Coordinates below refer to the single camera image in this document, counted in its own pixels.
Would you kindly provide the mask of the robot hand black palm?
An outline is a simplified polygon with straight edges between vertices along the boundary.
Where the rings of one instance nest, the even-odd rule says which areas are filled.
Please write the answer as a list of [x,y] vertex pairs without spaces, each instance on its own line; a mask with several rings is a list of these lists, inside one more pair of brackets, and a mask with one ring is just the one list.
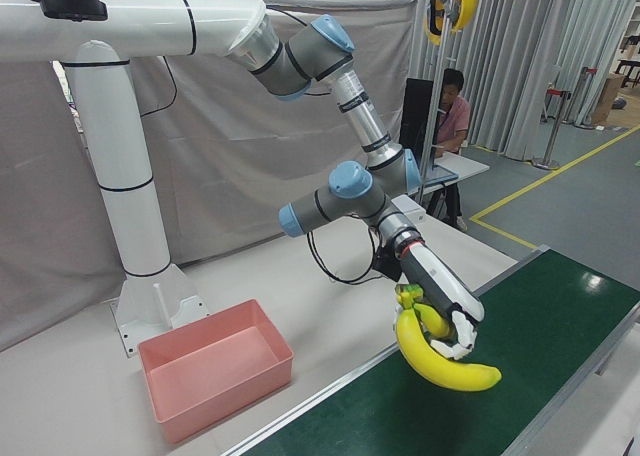
[[458,361],[475,346],[477,325],[483,321],[484,306],[423,242],[409,245],[400,257],[409,283],[418,284],[426,301],[453,329],[452,343],[436,336],[431,346],[446,359]]

